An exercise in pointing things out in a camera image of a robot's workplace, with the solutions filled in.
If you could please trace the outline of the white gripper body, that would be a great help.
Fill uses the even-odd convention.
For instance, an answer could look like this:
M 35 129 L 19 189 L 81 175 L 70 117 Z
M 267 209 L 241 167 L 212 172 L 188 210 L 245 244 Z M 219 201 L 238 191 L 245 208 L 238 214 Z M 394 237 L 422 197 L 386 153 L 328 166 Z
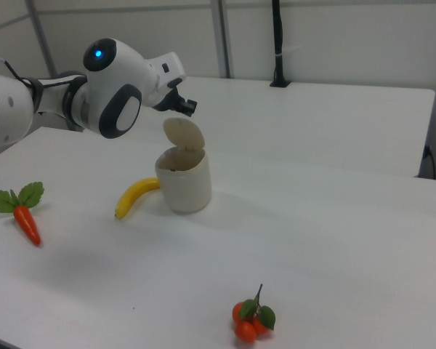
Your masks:
M 153 66 L 154 87 L 148 94 L 145 106 L 153 109 L 165 109 L 164 98 L 174 87 L 186 79 L 185 69 L 176 53 L 170 52 L 160 57 L 149 59 Z

